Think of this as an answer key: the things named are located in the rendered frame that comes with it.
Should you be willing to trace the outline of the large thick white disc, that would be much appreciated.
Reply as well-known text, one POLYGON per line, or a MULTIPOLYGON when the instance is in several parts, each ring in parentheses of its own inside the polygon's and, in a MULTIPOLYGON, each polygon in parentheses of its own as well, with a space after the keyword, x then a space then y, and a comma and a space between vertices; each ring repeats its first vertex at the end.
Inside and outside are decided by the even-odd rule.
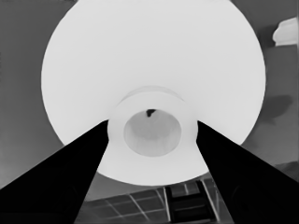
POLYGON ((265 83, 259 41, 231 0, 78 0, 54 30, 41 71, 59 139, 69 144, 106 122, 98 172, 139 186, 207 172, 195 143, 199 123, 243 143, 265 83), (155 158, 132 151, 123 136, 130 118, 152 108, 181 128, 177 146, 155 158))

